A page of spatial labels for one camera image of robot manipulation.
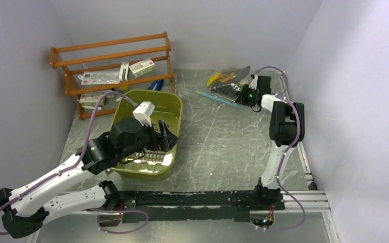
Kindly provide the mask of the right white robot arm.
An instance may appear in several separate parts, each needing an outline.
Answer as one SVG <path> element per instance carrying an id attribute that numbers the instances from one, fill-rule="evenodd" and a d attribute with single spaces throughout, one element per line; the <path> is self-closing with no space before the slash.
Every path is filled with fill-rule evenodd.
<path id="1" fill-rule="evenodd" d="M 279 200 L 280 177 L 294 148 L 304 139 L 305 105 L 273 94 L 270 76 L 252 74 L 250 77 L 251 82 L 242 86 L 236 102 L 251 108 L 257 106 L 257 112 L 267 110 L 271 113 L 269 138 L 274 146 L 253 196 L 255 207 L 264 210 Z"/>

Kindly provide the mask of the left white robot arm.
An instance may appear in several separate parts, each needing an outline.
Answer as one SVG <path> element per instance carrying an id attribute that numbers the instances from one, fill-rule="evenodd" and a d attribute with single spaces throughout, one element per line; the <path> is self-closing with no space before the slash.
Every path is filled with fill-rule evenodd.
<path id="1" fill-rule="evenodd" d="M 133 117 L 123 118 L 110 131 L 90 139 L 67 161 L 18 189 L 0 189 L 0 212 L 5 234 L 26 237 L 59 217 L 82 210 L 112 211 L 121 195 L 111 181 L 71 194 L 73 185 L 117 166 L 123 159 L 144 150 L 168 152 L 178 142 L 163 120 L 158 129 L 144 126 Z"/>

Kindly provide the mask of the olive green plastic bin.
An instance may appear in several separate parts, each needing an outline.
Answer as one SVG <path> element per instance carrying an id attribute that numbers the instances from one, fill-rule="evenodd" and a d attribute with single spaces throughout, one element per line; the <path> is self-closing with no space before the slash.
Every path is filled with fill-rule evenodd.
<path id="1" fill-rule="evenodd" d="M 124 177 L 162 181 L 173 170 L 183 104 L 170 92 L 131 90 L 125 94 L 111 123 L 110 137 L 122 152 L 111 170 Z"/>

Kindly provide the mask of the clear zip top bag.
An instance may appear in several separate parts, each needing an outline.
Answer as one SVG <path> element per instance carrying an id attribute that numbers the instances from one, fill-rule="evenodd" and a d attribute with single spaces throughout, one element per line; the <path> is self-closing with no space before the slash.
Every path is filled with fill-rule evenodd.
<path id="1" fill-rule="evenodd" d="M 250 65 L 236 68 L 224 67 L 207 79 L 208 92 L 195 91 L 203 97 L 227 104 L 239 109 L 243 106 L 237 103 L 244 85 L 251 81 L 252 67 Z"/>

